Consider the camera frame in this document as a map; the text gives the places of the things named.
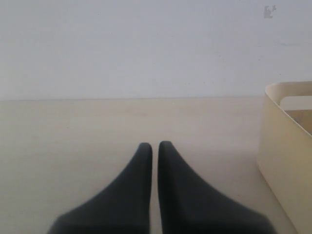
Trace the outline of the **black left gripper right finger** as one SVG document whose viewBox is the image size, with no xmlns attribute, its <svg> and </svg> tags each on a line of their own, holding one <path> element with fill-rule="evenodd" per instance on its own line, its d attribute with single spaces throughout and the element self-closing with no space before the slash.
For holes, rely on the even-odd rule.
<svg viewBox="0 0 312 234">
<path fill-rule="evenodd" d="M 273 234 L 269 219 L 205 182 L 170 141 L 158 148 L 158 198 L 164 234 Z"/>
</svg>

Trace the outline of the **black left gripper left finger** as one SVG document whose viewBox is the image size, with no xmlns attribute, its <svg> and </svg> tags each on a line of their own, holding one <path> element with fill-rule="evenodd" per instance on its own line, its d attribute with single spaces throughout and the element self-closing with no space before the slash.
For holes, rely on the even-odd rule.
<svg viewBox="0 0 312 234">
<path fill-rule="evenodd" d="M 59 216 L 50 234 L 148 234 L 153 151 L 139 144 L 122 172 L 99 194 Z"/>
</svg>

